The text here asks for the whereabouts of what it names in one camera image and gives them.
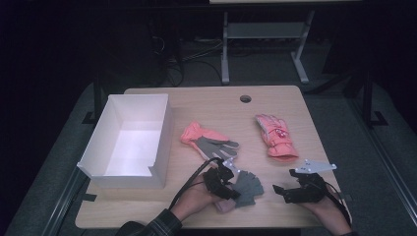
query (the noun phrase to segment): open white bin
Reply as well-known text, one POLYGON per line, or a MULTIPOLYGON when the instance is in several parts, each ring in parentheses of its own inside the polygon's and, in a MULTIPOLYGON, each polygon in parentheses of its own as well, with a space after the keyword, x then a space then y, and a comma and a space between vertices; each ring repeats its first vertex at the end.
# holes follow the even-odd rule
POLYGON ((77 166, 100 188, 162 189, 172 133, 168 94, 111 94, 77 166))

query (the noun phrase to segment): table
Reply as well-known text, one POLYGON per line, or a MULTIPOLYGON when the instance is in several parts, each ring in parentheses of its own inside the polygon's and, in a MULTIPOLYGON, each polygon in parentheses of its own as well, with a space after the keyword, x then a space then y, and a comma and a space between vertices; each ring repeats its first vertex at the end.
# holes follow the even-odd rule
MULTIPOLYGON (((80 228, 115 228, 129 220, 147 224, 170 202, 181 186, 200 167, 204 160, 193 148, 180 142, 180 136, 192 121, 204 128, 216 130, 238 142, 235 165, 257 175, 265 193, 256 197, 254 206, 233 209, 221 214, 215 206, 186 219, 184 228, 245 228, 278 227, 302 228, 320 223, 305 209, 286 204, 274 193, 272 184, 298 188, 288 170, 299 167, 306 158, 328 162, 326 152, 300 90, 295 86, 266 87, 208 87, 208 88, 131 88, 126 94, 168 93, 174 116, 174 133, 167 172, 162 190, 100 189, 89 184, 87 196, 76 219, 80 228), (267 155, 261 138, 256 114, 273 114, 286 121, 300 158, 281 163, 267 155)), ((326 181, 338 189, 332 171, 322 172, 326 181)))

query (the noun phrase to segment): pink glove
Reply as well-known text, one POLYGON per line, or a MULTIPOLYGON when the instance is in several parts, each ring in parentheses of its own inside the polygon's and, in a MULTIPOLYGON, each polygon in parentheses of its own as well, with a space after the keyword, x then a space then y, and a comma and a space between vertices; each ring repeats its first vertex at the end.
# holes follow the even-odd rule
POLYGON ((262 114, 255 117, 262 127, 261 136, 269 147, 268 155, 281 162, 295 160, 298 153, 292 145, 285 121, 273 115, 262 114))
POLYGON ((181 142, 196 149, 206 159, 220 157, 224 160, 237 157, 239 144, 231 142, 220 133, 203 129, 199 123, 192 122, 181 135, 181 142))

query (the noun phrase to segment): dark sleeve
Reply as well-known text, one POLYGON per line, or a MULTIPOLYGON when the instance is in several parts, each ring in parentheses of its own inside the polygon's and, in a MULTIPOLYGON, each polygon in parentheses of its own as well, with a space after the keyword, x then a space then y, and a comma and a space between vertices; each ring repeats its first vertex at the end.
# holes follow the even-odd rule
POLYGON ((165 209, 147 226, 134 221, 125 223, 116 236, 173 236, 181 227, 181 221, 170 210, 165 209))
POLYGON ((353 231, 351 233, 343 234, 343 235, 340 235, 340 236, 359 236, 359 234, 357 232, 353 231))

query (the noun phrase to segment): table hole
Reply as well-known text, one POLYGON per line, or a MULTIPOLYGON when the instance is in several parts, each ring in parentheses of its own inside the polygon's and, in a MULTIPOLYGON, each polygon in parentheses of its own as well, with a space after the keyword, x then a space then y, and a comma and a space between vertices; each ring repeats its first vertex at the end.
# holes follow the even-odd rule
POLYGON ((240 101, 242 101, 243 103, 249 103, 252 101, 252 97, 249 95, 241 95, 240 101))

